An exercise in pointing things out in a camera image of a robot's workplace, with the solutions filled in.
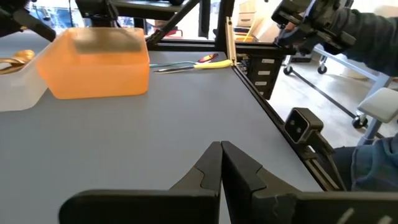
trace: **person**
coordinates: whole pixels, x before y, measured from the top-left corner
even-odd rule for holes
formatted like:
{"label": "person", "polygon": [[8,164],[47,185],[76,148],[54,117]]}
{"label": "person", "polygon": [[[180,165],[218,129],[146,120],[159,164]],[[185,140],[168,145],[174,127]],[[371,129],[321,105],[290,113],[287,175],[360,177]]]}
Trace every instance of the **person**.
{"label": "person", "polygon": [[[333,14],[329,28],[356,38],[355,44],[344,52],[348,59],[398,77],[398,17],[386,18],[341,8]],[[288,24],[286,29],[292,30],[294,25]],[[333,159],[348,190],[398,191],[398,134],[379,139],[373,145],[335,149]],[[326,162],[322,164],[336,180],[331,166]]]}

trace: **cart wheel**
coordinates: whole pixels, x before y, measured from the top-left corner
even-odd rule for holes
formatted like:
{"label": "cart wheel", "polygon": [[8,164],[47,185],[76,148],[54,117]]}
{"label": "cart wheel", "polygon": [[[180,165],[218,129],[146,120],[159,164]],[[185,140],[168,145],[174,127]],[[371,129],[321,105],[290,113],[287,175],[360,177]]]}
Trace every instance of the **cart wheel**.
{"label": "cart wheel", "polygon": [[322,67],[318,67],[318,73],[321,75],[325,74],[327,71],[328,71],[328,68],[326,68],[326,66],[324,66],[323,69],[322,69]]}
{"label": "cart wheel", "polygon": [[285,67],[284,68],[284,74],[285,75],[290,75],[293,72],[293,68],[292,67]]}
{"label": "cart wheel", "polygon": [[368,124],[368,119],[365,118],[365,120],[363,120],[363,122],[361,122],[361,117],[360,116],[356,116],[353,119],[353,121],[351,122],[351,124],[356,129],[363,128],[363,127],[365,127]]}
{"label": "cart wheel", "polygon": [[169,3],[173,6],[181,6],[184,0],[169,0]]}

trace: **gray work table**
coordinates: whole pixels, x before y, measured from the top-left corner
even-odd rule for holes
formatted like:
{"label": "gray work table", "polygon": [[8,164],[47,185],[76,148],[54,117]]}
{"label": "gray work table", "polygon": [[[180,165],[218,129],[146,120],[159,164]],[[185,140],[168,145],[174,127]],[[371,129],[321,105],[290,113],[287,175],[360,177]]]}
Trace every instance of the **gray work table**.
{"label": "gray work table", "polygon": [[[0,39],[0,52],[45,46],[26,37]],[[0,223],[55,224],[61,204],[82,190],[168,189],[221,140],[296,188],[321,190],[232,69],[151,73],[145,95],[58,100],[47,91],[29,110],[0,113]],[[220,223],[229,223],[224,196]]]}

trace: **white label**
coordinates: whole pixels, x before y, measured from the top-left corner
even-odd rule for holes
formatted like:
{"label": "white label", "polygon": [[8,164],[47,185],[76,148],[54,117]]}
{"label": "white label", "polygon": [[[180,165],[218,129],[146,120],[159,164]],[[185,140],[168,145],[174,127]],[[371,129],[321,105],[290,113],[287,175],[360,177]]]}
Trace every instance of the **white label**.
{"label": "white label", "polygon": [[254,85],[267,85],[267,82],[255,82]]}
{"label": "white label", "polygon": [[270,75],[271,71],[259,71],[257,74],[258,75]]}
{"label": "white label", "polygon": [[274,60],[274,59],[266,59],[266,58],[263,58],[263,59],[261,60],[261,63],[275,63],[275,60]]}

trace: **floor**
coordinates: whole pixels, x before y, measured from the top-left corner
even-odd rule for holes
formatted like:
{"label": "floor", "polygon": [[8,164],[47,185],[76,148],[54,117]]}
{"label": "floor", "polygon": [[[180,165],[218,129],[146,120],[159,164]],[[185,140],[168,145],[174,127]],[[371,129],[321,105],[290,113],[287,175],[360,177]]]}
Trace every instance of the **floor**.
{"label": "floor", "polygon": [[[293,64],[296,72],[354,113],[370,89],[372,81],[342,77],[339,75],[341,71],[331,69],[338,68],[334,66],[328,66],[328,72],[319,75],[317,68],[318,64],[315,61]],[[398,84],[393,83],[391,87],[398,88]],[[270,104],[282,119],[288,116],[293,107],[310,108],[323,121],[322,134],[333,147],[355,146],[364,132],[363,129],[354,129],[351,117],[319,92],[294,74],[284,75],[282,69]],[[386,137],[395,135],[398,132],[397,119],[393,119],[389,124],[383,124],[379,132]]]}

